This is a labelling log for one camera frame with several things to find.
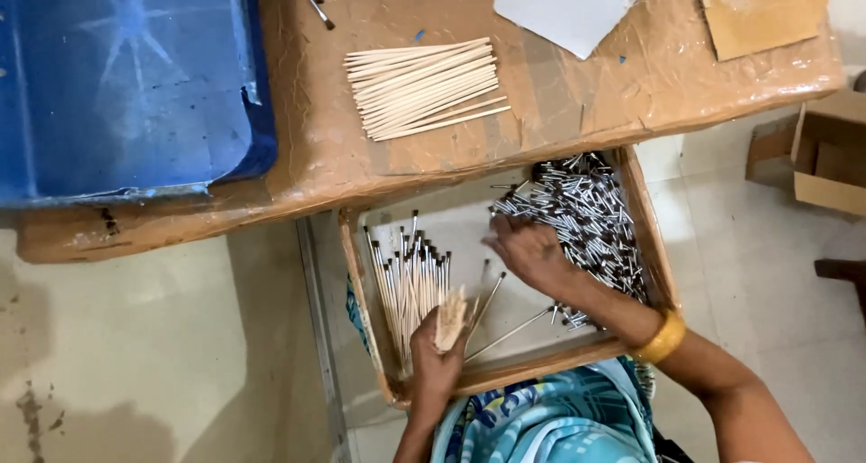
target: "woman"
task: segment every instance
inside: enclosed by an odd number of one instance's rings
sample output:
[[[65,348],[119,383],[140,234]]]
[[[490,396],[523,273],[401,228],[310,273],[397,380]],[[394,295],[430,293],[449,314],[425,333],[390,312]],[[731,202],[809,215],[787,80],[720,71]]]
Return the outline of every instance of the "woman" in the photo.
[[[490,225],[495,236],[484,242],[523,282],[589,315],[635,358],[653,362],[700,399],[713,419],[720,461],[813,461],[764,383],[687,330],[676,313],[656,312],[579,270],[566,260],[550,226],[504,215]],[[435,331],[432,312],[411,339],[416,385],[395,462],[656,461],[649,405],[621,360],[528,380],[449,406],[466,339],[440,356],[433,347]]]

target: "small paintbrush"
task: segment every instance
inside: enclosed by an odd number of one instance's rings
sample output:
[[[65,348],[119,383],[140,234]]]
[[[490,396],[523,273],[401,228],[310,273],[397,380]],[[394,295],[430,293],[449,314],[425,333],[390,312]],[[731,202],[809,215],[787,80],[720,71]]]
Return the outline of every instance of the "small paintbrush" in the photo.
[[[316,12],[319,13],[319,17],[321,17],[321,19],[322,19],[323,22],[325,22],[325,26],[326,26],[329,30],[333,30],[333,27],[335,27],[335,26],[333,25],[333,22],[331,22],[331,19],[328,18],[327,15],[325,15],[324,12],[322,12],[322,9],[319,8],[319,5],[316,4],[316,0],[310,0],[310,5],[312,5],[313,8],[316,9]]]

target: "hand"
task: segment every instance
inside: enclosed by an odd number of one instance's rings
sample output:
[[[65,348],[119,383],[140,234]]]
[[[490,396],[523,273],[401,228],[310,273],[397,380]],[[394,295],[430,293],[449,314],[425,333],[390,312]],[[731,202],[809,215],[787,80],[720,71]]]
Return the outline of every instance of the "hand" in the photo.
[[[434,345],[438,313],[439,308],[433,308],[410,340],[415,375],[412,413],[420,413],[436,422],[442,417],[457,385],[468,338],[468,334],[463,333],[448,353],[440,355]]]
[[[536,291],[563,301],[571,288],[569,281],[580,269],[562,253],[556,231],[528,218],[497,214],[490,220],[494,235],[482,243],[492,248],[505,267]]]

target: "blue container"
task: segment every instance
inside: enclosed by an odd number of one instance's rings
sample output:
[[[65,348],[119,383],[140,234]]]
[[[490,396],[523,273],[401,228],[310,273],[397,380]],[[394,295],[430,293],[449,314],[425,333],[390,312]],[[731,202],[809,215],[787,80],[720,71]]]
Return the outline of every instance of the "blue container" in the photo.
[[[257,0],[0,0],[0,206],[206,193],[275,159]]]

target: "yellow bangle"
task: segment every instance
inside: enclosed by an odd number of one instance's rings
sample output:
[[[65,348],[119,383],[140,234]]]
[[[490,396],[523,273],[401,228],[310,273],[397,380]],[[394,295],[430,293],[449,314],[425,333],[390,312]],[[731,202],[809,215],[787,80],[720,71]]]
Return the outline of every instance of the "yellow bangle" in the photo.
[[[675,311],[664,316],[664,325],[644,347],[632,351],[631,356],[641,362],[657,364],[680,346],[686,336],[686,322]]]

